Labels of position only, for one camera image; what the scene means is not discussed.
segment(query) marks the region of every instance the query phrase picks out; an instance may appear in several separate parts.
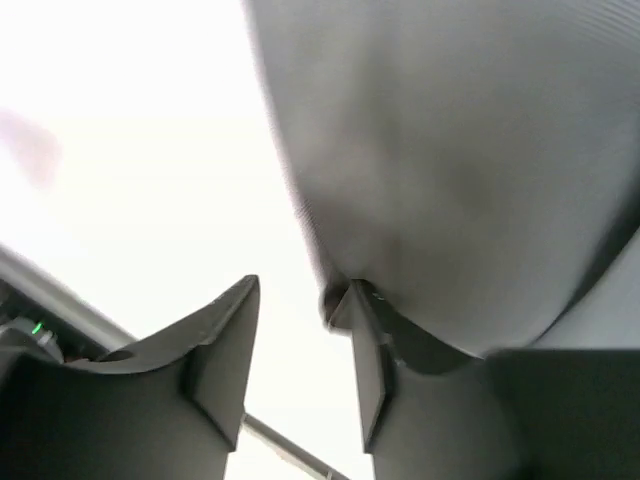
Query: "gray textured fabric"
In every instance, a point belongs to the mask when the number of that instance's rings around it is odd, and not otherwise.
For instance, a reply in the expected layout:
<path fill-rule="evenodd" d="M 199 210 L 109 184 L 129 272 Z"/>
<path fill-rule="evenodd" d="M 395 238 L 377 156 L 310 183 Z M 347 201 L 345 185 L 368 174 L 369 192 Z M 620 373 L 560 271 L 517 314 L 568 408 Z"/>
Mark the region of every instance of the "gray textured fabric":
<path fill-rule="evenodd" d="M 637 227 L 639 2 L 251 7 L 328 282 L 482 354 L 545 332 Z"/>
<path fill-rule="evenodd" d="M 640 347 L 640 233 L 592 292 L 562 317 L 536 346 Z"/>

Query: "bright white background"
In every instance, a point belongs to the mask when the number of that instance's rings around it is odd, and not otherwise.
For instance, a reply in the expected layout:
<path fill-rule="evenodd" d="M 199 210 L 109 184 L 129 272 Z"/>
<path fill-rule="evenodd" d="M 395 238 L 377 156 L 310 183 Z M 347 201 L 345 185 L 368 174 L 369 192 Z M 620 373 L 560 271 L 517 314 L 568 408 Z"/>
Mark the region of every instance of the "bright white background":
<path fill-rule="evenodd" d="M 259 274 L 247 410 L 368 480 L 350 341 L 322 328 L 248 32 L 238 0 L 0 0 L 0 107 L 62 145 L 44 205 L 0 168 L 20 212 L 1 238 L 139 337 Z M 259 448 L 229 480 L 281 475 Z"/>

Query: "curved fabric cover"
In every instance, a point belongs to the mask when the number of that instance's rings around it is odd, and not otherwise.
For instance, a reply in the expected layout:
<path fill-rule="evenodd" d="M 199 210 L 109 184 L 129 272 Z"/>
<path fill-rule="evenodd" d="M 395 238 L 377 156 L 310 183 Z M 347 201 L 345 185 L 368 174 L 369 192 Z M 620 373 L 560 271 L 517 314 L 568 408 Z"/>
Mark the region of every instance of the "curved fabric cover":
<path fill-rule="evenodd" d="M 636 229 L 639 2 L 252 9 L 329 287 L 481 355 L 535 341 Z"/>

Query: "metal rod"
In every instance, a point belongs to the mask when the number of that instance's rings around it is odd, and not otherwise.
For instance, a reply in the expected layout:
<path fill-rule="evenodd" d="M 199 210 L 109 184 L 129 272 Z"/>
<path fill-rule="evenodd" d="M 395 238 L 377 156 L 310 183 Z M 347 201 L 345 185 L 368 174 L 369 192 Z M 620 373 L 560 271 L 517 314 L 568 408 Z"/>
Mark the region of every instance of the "metal rod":
<path fill-rule="evenodd" d="M 242 423 L 249 433 L 260 438 L 284 460 L 302 468 L 313 478 L 319 480 L 349 480 L 348 477 L 338 472 L 335 468 L 327 465 L 254 416 L 246 413 Z"/>

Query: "blurry object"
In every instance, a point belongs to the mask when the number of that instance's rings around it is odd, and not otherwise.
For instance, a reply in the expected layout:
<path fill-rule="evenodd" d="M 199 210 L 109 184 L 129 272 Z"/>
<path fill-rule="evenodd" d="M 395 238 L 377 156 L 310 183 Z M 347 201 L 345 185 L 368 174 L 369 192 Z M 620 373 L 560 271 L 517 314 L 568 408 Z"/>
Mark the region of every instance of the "blurry object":
<path fill-rule="evenodd" d="M 15 112 L 0 110 L 0 140 L 31 183 L 39 188 L 52 184 L 60 160 L 60 145 L 51 132 Z"/>

